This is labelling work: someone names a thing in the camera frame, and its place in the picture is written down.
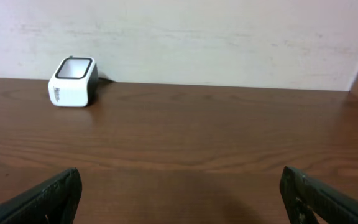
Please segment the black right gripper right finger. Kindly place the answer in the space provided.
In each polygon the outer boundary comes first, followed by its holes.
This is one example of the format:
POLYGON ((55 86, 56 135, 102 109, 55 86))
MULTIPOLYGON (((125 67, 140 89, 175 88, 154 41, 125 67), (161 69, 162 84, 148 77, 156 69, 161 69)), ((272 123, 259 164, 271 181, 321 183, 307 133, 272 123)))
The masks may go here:
POLYGON ((283 169, 280 193, 291 224, 358 224, 358 201, 292 166, 283 169))

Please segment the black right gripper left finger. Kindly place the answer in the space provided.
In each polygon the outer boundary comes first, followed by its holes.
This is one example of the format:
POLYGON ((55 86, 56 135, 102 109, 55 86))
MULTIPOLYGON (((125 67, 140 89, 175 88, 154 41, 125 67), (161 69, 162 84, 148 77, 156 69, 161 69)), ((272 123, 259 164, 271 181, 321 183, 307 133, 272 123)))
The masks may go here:
POLYGON ((82 182, 71 167, 0 204, 0 223, 73 223, 82 182))

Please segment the white barcode scanner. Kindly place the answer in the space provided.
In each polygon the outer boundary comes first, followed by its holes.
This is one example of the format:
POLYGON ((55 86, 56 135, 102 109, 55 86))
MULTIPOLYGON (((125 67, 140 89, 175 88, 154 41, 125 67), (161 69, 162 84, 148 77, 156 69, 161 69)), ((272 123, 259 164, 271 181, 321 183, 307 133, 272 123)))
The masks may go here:
POLYGON ((97 63, 92 57, 63 59, 48 82, 50 101, 60 107, 85 107, 98 86, 97 63))

